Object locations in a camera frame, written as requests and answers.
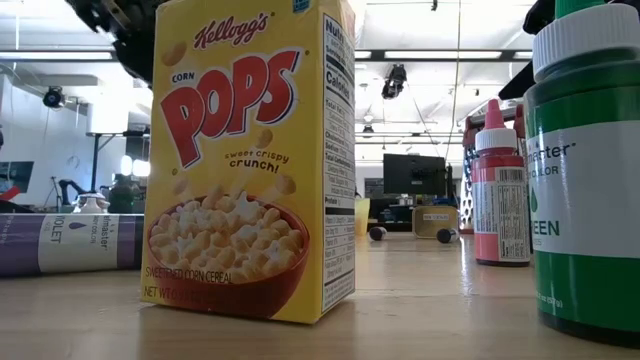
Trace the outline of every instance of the spotlight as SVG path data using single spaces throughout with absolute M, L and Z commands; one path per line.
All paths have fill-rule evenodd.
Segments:
M 407 72 L 404 69 L 404 65 L 394 64 L 389 77 L 384 82 L 382 98 L 385 100 L 397 98 L 404 90 L 405 81 L 407 81 Z
M 60 86 L 50 86 L 49 91 L 42 98 L 44 106 L 51 109 L 60 109 L 64 106 L 65 99 Z
M 368 133 L 368 134 L 373 134 L 373 126 L 371 125 L 365 125 L 364 129 L 362 129 L 363 133 Z M 365 139 L 369 139 L 371 138 L 371 136 L 363 136 Z

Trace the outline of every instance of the cereal box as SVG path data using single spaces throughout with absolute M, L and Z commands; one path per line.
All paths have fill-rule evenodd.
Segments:
M 354 291 L 346 0 L 157 12 L 142 300 L 314 323 Z

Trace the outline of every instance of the green bottle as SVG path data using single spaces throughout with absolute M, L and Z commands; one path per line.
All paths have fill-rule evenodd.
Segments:
M 640 347 L 638 12 L 557 0 L 556 16 L 525 94 L 538 310 L 560 331 Z

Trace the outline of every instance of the pole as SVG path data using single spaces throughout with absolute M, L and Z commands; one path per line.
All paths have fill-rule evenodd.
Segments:
M 93 135 L 93 166 L 91 168 L 91 192 L 96 193 L 96 175 L 98 173 L 98 152 L 100 151 L 100 137 L 102 134 Z

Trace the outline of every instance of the white bottle cap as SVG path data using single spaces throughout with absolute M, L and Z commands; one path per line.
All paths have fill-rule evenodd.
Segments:
M 560 61 L 598 50 L 640 50 L 638 11 L 626 4 L 586 8 L 555 20 L 533 40 L 533 73 L 537 82 L 542 71 Z
M 516 131 L 504 126 L 498 100 L 489 100 L 484 129 L 476 134 L 476 151 L 495 148 L 516 149 L 517 146 Z

